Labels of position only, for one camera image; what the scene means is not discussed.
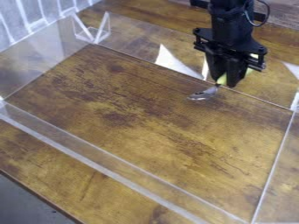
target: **cable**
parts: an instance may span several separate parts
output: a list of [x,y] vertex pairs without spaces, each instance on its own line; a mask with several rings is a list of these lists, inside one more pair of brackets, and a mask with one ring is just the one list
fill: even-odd
[[246,21],[254,26],[254,27],[260,27],[268,20],[268,16],[269,16],[269,5],[266,4],[266,2],[264,2],[262,0],[257,0],[261,4],[265,5],[265,10],[266,10],[266,13],[265,13],[265,20],[262,21],[261,24],[254,24],[250,20],[249,20],[249,17],[248,17],[248,12],[245,11],[245,15],[246,15]]

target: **robotic arm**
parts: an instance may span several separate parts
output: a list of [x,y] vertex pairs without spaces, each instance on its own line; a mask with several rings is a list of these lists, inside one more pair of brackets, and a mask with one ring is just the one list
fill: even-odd
[[210,29],[196,28],[194,49],[205,52],[210,78],[217,81],[226,73],[226,85],[233,88],[245,77],[248,68],[258,72],[265,68],[266,48],[250,37],[253,26],[253,0],[209,0]]

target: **clear acrylic box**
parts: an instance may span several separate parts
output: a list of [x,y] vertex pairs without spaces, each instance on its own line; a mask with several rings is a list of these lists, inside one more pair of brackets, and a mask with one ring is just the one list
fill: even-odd
[[73,14],[1,53],[0,118],[194,223],[297,222],[297,65],[186,101],[212,86],[192,42]]

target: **wooden table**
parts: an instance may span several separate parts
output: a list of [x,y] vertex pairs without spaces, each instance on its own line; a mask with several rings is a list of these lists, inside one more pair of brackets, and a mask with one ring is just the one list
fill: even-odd
[[[102,1],[81,17],[93,25],[105,10],[181,32],[209,21],[205,12],[161,0]],[[256,36],[273,58],[297,64],[299,52],[291,57],[283,47],[293,41],[297,48],[297,32],[272,28]],[[269,39],[266,33],[285,35]],[[226,89],[204,103],[184,100],[206,86],[88,45],[8,102],[249,221],[292,113]],[[0,126],[0,169],[78,221],[190,222],[9,124]],[[212,216],[201,214],[225,223]]]

